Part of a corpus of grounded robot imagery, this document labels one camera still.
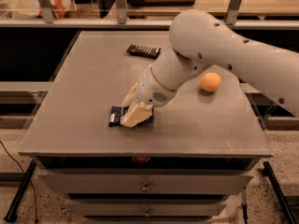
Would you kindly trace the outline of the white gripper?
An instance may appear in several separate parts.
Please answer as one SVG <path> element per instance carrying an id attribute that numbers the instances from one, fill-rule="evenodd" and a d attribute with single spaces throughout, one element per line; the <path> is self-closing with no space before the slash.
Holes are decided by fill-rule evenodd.
<path id="1" fill-rule="evenodd" d="M 151 67 L 147 67 L 123 99 L 121 105 L 129 106 L 121 119 L 121 125 L 128 128 L 135 127 L 152 115 L 154 106 L 165 106 L 176 93 L 164 88 L 152 74 Z"/>

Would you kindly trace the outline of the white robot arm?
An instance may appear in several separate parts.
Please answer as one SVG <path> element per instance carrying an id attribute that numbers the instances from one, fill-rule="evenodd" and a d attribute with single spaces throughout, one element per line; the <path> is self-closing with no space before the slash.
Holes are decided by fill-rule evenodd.
<path id="1" fill-rule="evenodd" d="M 211 65 L 232 72 L 293 115 L 299 115 L 299 53 L 238 35 L 199 10 L 178 14 L 169 28 L 170 46 L 151 63 L 122 104 L 121 125 L 132 128 L 164 106 L 188 80 Z"/>

